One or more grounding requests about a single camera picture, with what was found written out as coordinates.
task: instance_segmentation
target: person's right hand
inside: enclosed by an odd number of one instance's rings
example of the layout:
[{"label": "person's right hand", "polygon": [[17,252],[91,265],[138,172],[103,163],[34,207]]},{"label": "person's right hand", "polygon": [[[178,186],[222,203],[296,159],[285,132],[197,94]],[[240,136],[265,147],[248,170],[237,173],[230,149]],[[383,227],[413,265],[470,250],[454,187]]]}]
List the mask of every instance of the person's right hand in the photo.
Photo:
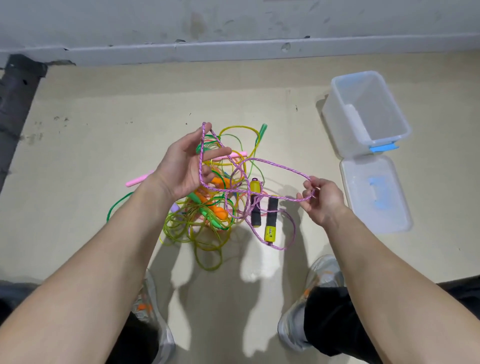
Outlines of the person's right hand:
[{"label": "person's right hand", "polygon": [[343,200],[343,192],[335,182],[315,176],[310,176],[310,178],[312,181],[303,183],[303,187],[306,189],[302,194],[297,193],[297,198],[313,195],[310,200],[300,202],[300,206],[317,225],[325,227],[329,217],[347,208]]}]

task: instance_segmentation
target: dark floor border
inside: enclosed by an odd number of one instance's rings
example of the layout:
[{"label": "dark floor border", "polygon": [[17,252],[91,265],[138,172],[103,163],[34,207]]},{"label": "dark floor border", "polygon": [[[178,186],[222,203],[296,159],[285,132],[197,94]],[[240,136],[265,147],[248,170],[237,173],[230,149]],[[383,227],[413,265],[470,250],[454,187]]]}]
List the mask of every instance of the dark floor border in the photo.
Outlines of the dark floor border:
[{"label": "dark floor border", "polygon": [[8,58],[0,80],[0,192],[10,174],[10,164],[38,84],[47,69],[44,63],[22,54],[12,54]]}]

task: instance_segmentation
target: hand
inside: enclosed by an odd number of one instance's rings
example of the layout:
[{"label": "hand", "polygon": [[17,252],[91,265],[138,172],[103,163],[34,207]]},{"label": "hand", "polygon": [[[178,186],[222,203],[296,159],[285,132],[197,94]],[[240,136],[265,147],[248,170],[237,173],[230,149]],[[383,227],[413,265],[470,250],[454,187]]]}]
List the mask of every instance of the hand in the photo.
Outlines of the hand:
[{"label": "hand", "polygon": [[[205,133],[208,133],[211,129],[212,124],[206,123]],[[177,140],[168,147],[165,156],[153,173],[175,201],[200,187],[198,178],[200,157],[197,155],[196,149],[201,140],[201,127]],[[204,150],[204,160],[226,156],[231,152],[232,149],[228,147]],[[205,183],[211,182],[215,177],[210,167],[205,164],[202,165],[202,176]]]},{"label": "hand", "polygon": [[325,227],[329,217],[347,208],[343,200],[343,192],[335,182],[315,176],[310,176],[310,178],[312,181],[303,183],[306,190],[302,194],[297,193],[297,198],[313,195],[310,200],[300,202],[300,206],[317,225]]}]

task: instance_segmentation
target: purple rope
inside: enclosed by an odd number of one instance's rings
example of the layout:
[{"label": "purple rope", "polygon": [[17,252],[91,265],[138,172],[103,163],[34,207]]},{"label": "purple rope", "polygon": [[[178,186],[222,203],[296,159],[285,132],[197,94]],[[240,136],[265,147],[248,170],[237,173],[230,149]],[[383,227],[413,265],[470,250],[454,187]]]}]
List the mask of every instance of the purple rope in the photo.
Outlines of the purple rope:
[{"label": "purple rope", "polygon": [[[290,214],[284,209],[284,208],[281,208],[281,209],[278,209],[278,210],[271,210],[271,211],[268,211],[268,210],[263,210],[260,208],[260,211],[263,211],[263,212],[280,212],[282,214],[285,214],[287,216],[287,218],[292,222],[293,224],[293,236],[292,236],[292,240],[287,243],[285,245],[285,247],[281,248],[279,246],[276,246],[276,245],[273,245],[269,242],[266,242],[264,239],[262,239],[260,237],[260,235],[258,235],[257,231],[255,230],[255,228],[253,227],[252,223],[250,221],[247,220],[247,216],[249,216],[253,210],[253,207],[258,204],[258,206],[260,207],[260,201],[262,198],[264,197],[274,197],[274,198],[277,198],[279,200],[287,200],[287,201],[293,201],[293,202],[301,202],[301,201],[306,201],[306,200],[309,200],[311,198],[311,196],[308,196],[308,197],[305,197],[305,198],[301,198],[301,199],[296,199],[296,198],[290,198],[290,197],[286,197],[286,196],[274,196],[272,194],[264,194],[264,187],[263,187],[263,184],[260,183],[260,192],[257,193],[257,192],[252,192],[250,190],[250,181],[248,180],[248,177],[247,175],[245,174],[245,172],[242,170],[242,165],[250,160],[256,160],[256,161],[259,161],[259,162],[262,162],[262,163],[267,163],[267,164],[270,164],[271,166],[274,166],[274,167],[280,167],[280,168],[283,168],[285,170],[289,170],[290,172],[293,172],[293,173],[296,173],[296,174],[299,174],[300,176],[302,177],[305,177],[307,180],[310,181],[310,177],[307,176],[306,174],[303,174],[301,172],[298,172],[297,170],[294,170],[292,168],[289,168],[289,167],[285,167],[285,166],[282,166],[281,164],[276,164],[274,162],[271,162],[269,160],[265,160],[265,159],[260,159],[260,158],[246,158],[246,159],[243,159],[241,162],[239,162],[238,164],[232,159],[232,157],[230,156],[227,156],[230,160],[230,162],[232,162],[232,164],[235,166],[235,169],[234,171],[232,172],[231,176],[230,176],[230,186],[232,187],[238,187],[239,185],[235,185],[233,186],[232,185],[232,180],[233,180],[233,176],[235,175],[235,173],[237,171],[240,171],[241,175],[245,178],[245,181],[247,182],[247,205],[245,206],[245,209],[243,210],[242,212],[242,215],[241,216],[234,216],[230,210],[228,209],[228,204],[227,204],[227,198],[228,198],[228,194],[229,193],[245,193],[245,190],[242,190],[242,189],[239,189],[239,188],[232,188],[232,189],[219,189],[219,188],[215,188],[215,187],[211,187],[209,185],[207,185],[205,182],[204,182],[204,179],[203,179],[203,176],[202,176],[202,163],[203,163],[203,160],[204,160],[204,143],[205,143],[205,122],[202,123],[202,143],[201,143],[201,146],[200,146],[200,160],[199,160],[199,164],[198,164],[198,178],[200,180],[200,183],[202,184],[203,187],[209,189],[209,190],[212,190],[212,191],[217,191],[217,192],[227,192],[225,193],[225,201],[224,201],[224,208],[226,211],[228,211],[228,214],[231,215],[233,218],[235,219],[244,219],[248,226],[250,226],[251,230],[253,231],[253,233],[255,234],[255,236],[258,238],[258,240],[260,240],[263,244],[265,245],[268,245],[268,246],[271,246],[272,248],[274,249],[277,249],[277,250],[285,250],[285,249],[288,249],[288,247],[290,245],[293,244],[293,242],[295,241],[295,235],[296,235],[296,232],[297,232],[297,227],[295,225],[295,222],[293,221],[293,218],[292,216],[290,216]],[[220,139],[217,137],[217,135],[214,133],[213,130],[210,130],[210,133],[213,135],[213,137],[216,139],[216,141],[218,142],[218,144],[221,146],[221,147],[224,147],[224,145],[222,144],[222,142],[220,142]],[[251,196],[253,195],[257,195],[254,200],[253,200],[253,204],[251,203]]]}]

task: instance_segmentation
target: plastic lid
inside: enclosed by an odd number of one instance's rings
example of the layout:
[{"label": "plastic lid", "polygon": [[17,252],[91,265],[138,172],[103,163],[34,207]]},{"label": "plastic lid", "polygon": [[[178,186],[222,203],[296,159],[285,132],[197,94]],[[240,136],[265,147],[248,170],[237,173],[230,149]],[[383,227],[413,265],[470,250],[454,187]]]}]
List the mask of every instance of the plastic lid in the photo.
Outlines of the plastic lid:
[{"label": "plastic lid", "polygon": [[407,201],[389,157],[344,159],[340,169],[350,208],[374,234],[411,229]]}]

